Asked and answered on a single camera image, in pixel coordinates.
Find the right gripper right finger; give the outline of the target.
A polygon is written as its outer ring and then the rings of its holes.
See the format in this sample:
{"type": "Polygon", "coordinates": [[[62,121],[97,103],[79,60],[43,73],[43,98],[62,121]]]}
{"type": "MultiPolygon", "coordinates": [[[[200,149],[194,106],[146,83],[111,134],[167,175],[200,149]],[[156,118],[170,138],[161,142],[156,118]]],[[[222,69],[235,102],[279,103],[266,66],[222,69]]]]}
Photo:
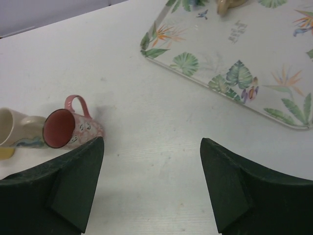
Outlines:
{"type": "Polygon", "coordinates": [[[310,235],[313,183],[244,158],[204,138],[201,163],[223,235],[310,235]]]}

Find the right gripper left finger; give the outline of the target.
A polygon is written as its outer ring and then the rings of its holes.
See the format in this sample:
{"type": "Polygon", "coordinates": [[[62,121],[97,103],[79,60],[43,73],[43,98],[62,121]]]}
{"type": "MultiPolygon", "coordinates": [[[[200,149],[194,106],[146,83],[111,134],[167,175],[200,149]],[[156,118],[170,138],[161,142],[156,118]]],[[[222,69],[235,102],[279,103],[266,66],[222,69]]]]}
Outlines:
{"type": "Polygon", "coordinates": [[[104,157],[97,137],[52,160],[0,181],[2,235],[86,232],[104,157]]]}

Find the yellow mug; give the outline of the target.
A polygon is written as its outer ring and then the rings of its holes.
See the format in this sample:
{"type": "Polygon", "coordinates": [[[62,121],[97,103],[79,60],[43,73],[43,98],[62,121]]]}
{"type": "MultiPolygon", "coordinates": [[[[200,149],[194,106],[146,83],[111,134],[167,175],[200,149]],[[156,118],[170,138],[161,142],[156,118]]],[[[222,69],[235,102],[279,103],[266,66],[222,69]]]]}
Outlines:
{"type": "Polygon", "coordinates": [[[15,153],[15,149],[12,147],[0,147],[0,160],[7,160],[11,158],[15,153]]]}

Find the pink patterned mug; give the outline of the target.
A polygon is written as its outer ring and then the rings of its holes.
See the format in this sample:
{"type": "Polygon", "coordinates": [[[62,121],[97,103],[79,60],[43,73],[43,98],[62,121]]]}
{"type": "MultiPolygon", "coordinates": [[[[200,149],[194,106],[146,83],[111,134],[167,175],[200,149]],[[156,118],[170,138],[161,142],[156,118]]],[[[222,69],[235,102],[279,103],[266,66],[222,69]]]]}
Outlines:
{"type": "Polygon", "coordinates": [[[64,108],[52,112],[43,126],[43,139],[54,149],[74,149],[96,137],[104,137],[103,126],[89,114],[87,104],[80,95],[66,98],[64,108]],[[77,114],[72,106],[78,99],[83,113],[77,114]]]}

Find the beige speckled mug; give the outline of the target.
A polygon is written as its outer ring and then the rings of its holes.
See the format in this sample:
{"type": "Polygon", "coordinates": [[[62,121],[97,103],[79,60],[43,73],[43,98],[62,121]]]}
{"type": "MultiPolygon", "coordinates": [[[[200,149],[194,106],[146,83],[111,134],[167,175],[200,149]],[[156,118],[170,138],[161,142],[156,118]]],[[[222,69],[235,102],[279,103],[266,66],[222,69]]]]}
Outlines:
{"type": "Polygon", "coordinates": [[[18,111],[0,109],[0,146],[12,148],[48,148],[43,139],[45,117],[28,116],[18,111]]]}

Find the round beige mug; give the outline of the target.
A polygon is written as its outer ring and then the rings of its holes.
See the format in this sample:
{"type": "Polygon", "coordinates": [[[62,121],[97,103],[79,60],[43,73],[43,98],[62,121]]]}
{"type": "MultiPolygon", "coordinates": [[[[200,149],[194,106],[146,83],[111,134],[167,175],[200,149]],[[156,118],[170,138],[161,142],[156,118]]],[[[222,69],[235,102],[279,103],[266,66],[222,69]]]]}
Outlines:
{"type": "Polygon", "coordinates": [[[234,8],[245,4],[247,0],[217,0],[217,14],[225,16],[229,8],[234,8]]]}

